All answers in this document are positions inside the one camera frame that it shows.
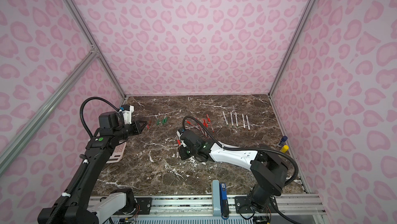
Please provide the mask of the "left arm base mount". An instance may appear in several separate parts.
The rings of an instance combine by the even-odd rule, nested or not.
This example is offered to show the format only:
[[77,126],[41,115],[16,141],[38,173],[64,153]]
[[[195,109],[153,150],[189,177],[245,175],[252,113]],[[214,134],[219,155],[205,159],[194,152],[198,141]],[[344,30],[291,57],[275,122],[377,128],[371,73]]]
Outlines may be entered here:
[[115,212],[115,215],[148,215],[152,207],[153,198],[151,197],[136,197],[131,188],[116,189],[111,192],[126,194],[126,205]]

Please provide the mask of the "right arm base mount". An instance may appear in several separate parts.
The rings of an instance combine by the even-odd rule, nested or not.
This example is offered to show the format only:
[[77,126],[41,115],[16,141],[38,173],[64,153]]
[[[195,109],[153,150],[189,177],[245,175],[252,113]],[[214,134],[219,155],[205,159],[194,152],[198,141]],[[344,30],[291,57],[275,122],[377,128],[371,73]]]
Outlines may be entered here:
[[234,197],[236,213],[243,215],[276,213],[270,199],[271,197],[254,201],[249,196],[236,196]]

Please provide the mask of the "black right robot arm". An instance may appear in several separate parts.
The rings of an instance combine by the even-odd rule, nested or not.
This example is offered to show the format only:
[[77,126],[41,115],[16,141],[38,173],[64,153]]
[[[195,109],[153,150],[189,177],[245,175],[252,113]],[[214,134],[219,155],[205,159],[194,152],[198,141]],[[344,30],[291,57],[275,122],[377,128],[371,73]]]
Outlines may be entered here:
[[253,213],[276,209],[275,196],[281,196],[285,186],[298,176],[296,161],[289,155],[268,146],[237,147],[218,141],[206,126],[193,116],[182,120],[177,131],[180,142],[178,152],[185,161],[194,158],[200,163],[227,163],[251,171],[256,184],[248,193],[248,203],[237,212],[250,210]]

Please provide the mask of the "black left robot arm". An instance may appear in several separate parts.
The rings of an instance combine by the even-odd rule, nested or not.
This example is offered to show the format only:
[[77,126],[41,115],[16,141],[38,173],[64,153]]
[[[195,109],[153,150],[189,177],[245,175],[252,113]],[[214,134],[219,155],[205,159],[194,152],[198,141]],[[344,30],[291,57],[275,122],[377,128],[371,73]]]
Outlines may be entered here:
[[[94,100],[108,104],[113,111],[102,113],[98,117],[99,128],[92,133],[84,118],[84,108]],[[85,153],[80,156],[82,162],[54,205],[41,210],[38,223],[103,224],[118,211],[124,214],[137,211],[131,188],[115,190],[97,205],[88,206],[99,175],[115,149],[128,138],[141,134],[147,125],[146,121],[133,119],[133,112],[134,107],[131,105],[116,107],[101,97],[90,97],[81,104],[80,120],[90,137]]]

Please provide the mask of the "brown cap marker pen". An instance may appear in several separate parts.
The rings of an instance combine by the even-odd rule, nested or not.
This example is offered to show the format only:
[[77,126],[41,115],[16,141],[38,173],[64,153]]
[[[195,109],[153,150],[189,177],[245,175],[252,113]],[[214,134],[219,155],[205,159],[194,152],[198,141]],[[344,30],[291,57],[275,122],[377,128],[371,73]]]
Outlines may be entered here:
[[250,131],[251,128],[250,128],[250,122],[249,122],[248,115],[246,115],[246,126],[247,126],[247,130]]

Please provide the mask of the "green cap marker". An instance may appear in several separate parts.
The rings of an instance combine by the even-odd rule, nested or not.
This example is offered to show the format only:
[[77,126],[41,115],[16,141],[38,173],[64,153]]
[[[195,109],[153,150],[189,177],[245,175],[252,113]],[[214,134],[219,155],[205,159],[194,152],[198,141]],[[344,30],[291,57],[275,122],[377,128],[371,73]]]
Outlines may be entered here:
[[232,113],[232,111],[230,111],[230,120],[231,120],[231,125],[234,126],[233,113]]

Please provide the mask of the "green cap marker pen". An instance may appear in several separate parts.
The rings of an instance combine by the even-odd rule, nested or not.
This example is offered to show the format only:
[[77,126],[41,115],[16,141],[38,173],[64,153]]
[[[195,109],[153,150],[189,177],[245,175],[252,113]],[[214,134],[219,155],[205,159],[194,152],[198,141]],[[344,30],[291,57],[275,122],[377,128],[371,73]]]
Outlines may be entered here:
[[235,125],[236,125],[236,127],[238,127],[239,125],[238,125],[238,115],[237,115],[237,112],[234,113],[234,116],[235,116]]

